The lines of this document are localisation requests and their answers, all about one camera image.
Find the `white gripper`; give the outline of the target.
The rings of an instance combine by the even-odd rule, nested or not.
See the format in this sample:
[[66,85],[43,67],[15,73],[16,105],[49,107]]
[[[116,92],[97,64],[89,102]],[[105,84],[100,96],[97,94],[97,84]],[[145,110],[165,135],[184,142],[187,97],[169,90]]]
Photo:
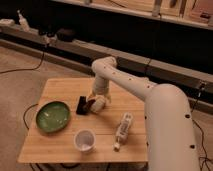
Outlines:
[[88,96],[87,100],[94,100],[94,103],[90,107],[92,113],[100,113],[104,107],[111,102],[111,96],[109,93],[104,95],[94,95]]

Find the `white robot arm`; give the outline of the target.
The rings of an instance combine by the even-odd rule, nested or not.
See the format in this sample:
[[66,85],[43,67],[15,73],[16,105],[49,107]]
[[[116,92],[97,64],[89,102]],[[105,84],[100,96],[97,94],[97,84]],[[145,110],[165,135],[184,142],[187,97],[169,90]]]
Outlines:
[[149,171],[200,171],[189,100],[180,88],[120,71],[112,56],[91,68],[92,96],[107,95],[112,81],[144,102]]

